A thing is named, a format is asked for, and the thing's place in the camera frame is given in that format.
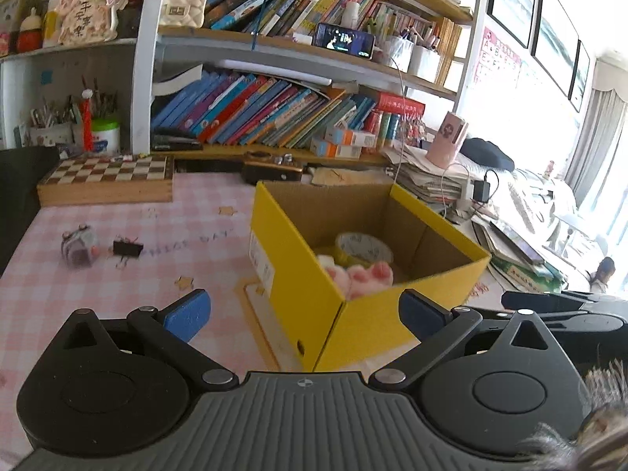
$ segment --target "smartphone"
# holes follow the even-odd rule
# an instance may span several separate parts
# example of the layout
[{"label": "smartphone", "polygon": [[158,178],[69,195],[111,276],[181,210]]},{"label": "smartphone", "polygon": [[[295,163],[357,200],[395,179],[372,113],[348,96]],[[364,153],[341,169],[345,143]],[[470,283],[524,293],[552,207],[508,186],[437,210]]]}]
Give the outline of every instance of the smartphone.
[{"label": "smartphone", "polygon": [[373,56],[375,35],[329,23],[318,23],[312,45],[370,60]]},{"label": "smartphone", "polygon": [[510,225],[503,221],[498,221],[497,223],[491,221],[491,227],[501,236],[505,237],[507,243],[512,243],[513,246],[520,251],[522,258],[526,259],[528,263],[533,265],[545,264],[545,259],[528,244],[528,241],[515,232]]}]

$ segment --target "white cable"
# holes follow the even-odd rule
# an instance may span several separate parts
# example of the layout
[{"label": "white cable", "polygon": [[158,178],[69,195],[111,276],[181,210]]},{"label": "white cable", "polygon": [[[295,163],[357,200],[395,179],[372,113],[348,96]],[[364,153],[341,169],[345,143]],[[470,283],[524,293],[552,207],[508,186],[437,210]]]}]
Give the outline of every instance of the white cable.
[{"label": "white cable", "polygon": [[399,176],[399,172],[401,170],[401,163],[403,162],[403,152],[406,149],[406,130],[405,130],[405,127],[404,127],[406,119],[407,119],[406,85],[403,83],[403,77],[401,76],[401,69],[397,65],[397,62],[395,62],[395,59],[392,56],[389,56],[388,58],[390,58],[392,60],[392,62],[394,63],[394,66],[397,68],[397,74],[399,75],[399,82],[401,84],[401,98],[403,100],[403,115],[401,116],[402,119],[403,119],[401,121],[401,155],[400,155],[400,158],[399,158],[399,164],[397,165],[397,171],[396,171],[396,173],[394,175],[394,179],[392,181],[393,184],[396,184],[397,183],[397,177]]},{"label": "white cable", "polygon": [[443,198],[443,206],[445,208],[444,212],[443,212],[443,218],[447,218],[447,204],[445,203],[445,192],[443,190],[443,177],[445,177],[445,174],[447,173],[447,170],[449,170],[452,166],[454,165],[458,165],[463,167],[465,170],[467,170],[467,182],[469,182],[469,180],[471,180],[471,172],[469,171],[469,168],[467,168],[465,165],[463,165],[461,162],[453,162],[451,163],[447,168],[445,168],[443,170],[442,175],[440,176],[440,196]]}]

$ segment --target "chessboard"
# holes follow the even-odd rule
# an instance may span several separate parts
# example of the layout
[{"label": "chessboard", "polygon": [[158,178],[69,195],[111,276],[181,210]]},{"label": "chessboard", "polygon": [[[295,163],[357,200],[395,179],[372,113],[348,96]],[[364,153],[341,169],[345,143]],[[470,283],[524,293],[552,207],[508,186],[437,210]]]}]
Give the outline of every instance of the chessboard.
[{"label": "chessboard", "polygon": [[172,201],[174,161],[166,157],[67,159],[37,185],[42,207]]}]

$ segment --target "blue string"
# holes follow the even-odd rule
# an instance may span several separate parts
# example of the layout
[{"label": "blue string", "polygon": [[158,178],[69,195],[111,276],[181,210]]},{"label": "blue string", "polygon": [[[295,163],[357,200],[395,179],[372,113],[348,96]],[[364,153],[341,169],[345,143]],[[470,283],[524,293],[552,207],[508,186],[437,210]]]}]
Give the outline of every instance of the blue string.
[{"label": "blue string", "polygon": [[264,10],[266,9],[266,2],[268,0],[264,0],[262,2],[262,8],[259,11],[259,15],[257,16],[256,22],[255,22],[255,33],[253,33],[253,42],[250,45],[250,50],[254,51],[255,50],[255,45],[257,44],[257,34],[259,33],[259,24],[262,21],[262,15],[264,14]]}]

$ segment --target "metal screw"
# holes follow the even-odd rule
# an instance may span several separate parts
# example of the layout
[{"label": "metal screw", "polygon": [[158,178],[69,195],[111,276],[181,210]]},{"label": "metal screw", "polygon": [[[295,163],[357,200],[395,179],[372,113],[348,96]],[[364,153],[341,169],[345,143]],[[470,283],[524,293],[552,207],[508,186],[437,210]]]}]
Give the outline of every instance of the metal screw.
[{"label": "metal screw", "polygon": [[395,368],[382,368],[375,372],[375,378],[382,384],[398,384],[406,380],[406,374]]},{"label": "metal screw", "polygon": [[201,378],[208,384],[226,384],[231,382],[234,378],[234,374],[222,368],[215,368],[214,370],[208,370]]}]

